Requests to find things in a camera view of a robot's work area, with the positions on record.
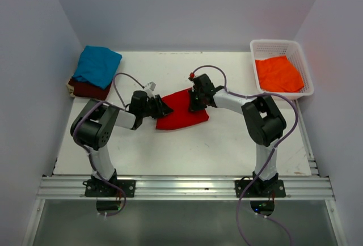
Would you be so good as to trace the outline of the red t shirt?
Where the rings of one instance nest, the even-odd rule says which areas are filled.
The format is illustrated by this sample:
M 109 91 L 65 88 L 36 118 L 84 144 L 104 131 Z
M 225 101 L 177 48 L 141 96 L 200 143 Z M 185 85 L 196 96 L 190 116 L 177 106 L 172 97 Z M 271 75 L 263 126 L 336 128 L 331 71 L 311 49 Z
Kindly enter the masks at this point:
M 173 112 L 157 119 L 157 130 L 178 130 L 194 126 L 209 120 L 206 110 L 191 112 L 189 110 L 189 90 L 185 89 L 162 97 Z

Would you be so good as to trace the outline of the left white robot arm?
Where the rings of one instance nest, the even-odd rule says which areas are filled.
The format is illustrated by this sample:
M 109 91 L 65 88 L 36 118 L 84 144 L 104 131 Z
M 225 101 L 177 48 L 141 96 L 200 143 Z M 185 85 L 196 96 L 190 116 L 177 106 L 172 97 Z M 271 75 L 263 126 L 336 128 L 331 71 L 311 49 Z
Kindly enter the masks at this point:
M 160 97 L 135 91 L 130 104 L 122 109 L 106 101 L 91 99 L 71 125 L 73 141 L 83 148 L 92 168 L 82 184 L 86 197 L 134 197 L 135 180 L 120 180 L 111 162 L 108 142 L 114 127 L 137 130 L 146 117 L 162 118 L 173 113 Z

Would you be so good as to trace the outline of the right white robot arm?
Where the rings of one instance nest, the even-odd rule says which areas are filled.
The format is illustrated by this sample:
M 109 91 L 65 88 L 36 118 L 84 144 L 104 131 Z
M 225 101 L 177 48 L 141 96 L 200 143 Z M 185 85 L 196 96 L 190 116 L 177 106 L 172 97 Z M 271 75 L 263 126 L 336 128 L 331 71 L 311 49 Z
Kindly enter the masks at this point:
M 272 193 L 278 182 L 277 148 L 275 144 L 282 138 L 286 121 L 270 95 L 249 99 L 238 97 L 222 86 L 214 86 L 206 74 L 195 76 L 188 91 L 189 111 L 199 112 L 207 107 L 222 108 L 241 114 L 248 135 L 256 144 L 256 165 L 252 180 L 240 179 L 235 182 L 237 197 L 264 197 Z

